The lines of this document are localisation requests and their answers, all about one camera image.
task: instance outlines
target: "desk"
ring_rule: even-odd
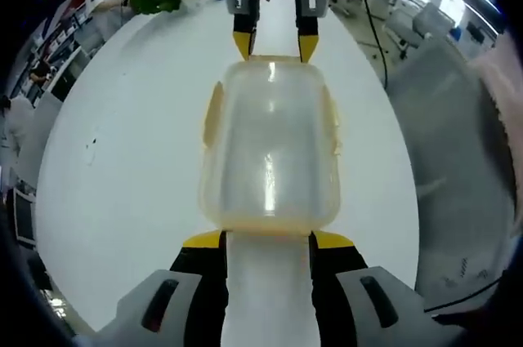
[[[47,57],[47,62],[50,64],[55,64],[54,61],[57,57],[60,57],[60,55],[64,52],[65,49],[69,49],[72,51],[73,48],[71,47],[71,44],[74,43],[74,33],[71,33],[69,35],[66,35],[64,40],[62,42],[58,42],[58,45],[56,49]]]
[[[255,54],[296,54],[293,0],[262,3]],[[136,16],[92,58],[56,119],[38,179],[39,253],[95,330],[182,241],[214,229],[198,205],[203,118],[212,89],[241,60],[224,2],[194,14]],[[329,12],[311,63],[340,116],[342,205],[327,228],[369,265],[413,287],[418,209],[409,156],[378,77]]]
[[[60,80],[60,78],[64,75],[65,71],[69,69],[71,64],[74,61],[81,61],[81,63],[78,63],[80,67],[85,67],[87,65],[87,62],[89,61],[89,58],[87,55],[82,51],[81,47],[77,47],[76,50],[71,53],[71,55],[67,58],[67,60],[64,62],[64,64],[61,65],[61,67],[56,71],[55,76],[51,79],[50,82],[46,82],[46,84],[43,85],[42,89],[47,92],[52,92],[53,88],[55,88],[56,83]],[[75,69],[75,75],[76,77],[79,76],[81,69]]]

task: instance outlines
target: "computer monitor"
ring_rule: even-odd
[[[78,48],[62,65],[63,69],[58,70],[56,73],[56,82],[54,82],[53,85],[50,84],[47,91],[64,102],[71,88],[73,88],[74,83],[85,67],[87,67],[90,60],[87,53],[85,53],[83,49]]]
[[[481,32],[481,29],[475,26],[472,22],[468,22],[467,31],[471,34],[472,39],[482,44],[485,40],[485,35]]]
[[[36,247],[33,226],[34,200],[34,196],[23,194],[18,189],[14,189],[16,239],[19,242]]]

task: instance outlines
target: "person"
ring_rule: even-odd
[[[17,157],[24,143],[29,124],[33,120],[34,107],[23,95],[13,99],[3,96],[0,99],[0,110],[5,118],[4,134],[9,149]]]
[[[44,60],[39,60],[38,63],[29,71],[29,78],[34,84],[42,88],[47,81],[47,75],[51,73],[51,66]]]
[[[85,5],[106,42],[134,16],[128,0],[85,0]]]

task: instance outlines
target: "translucent plastic container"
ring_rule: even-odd
[[[308,234],[339,209],[336,118],[313,65],[229,67],[205,120],[200,203],[222,229]]]

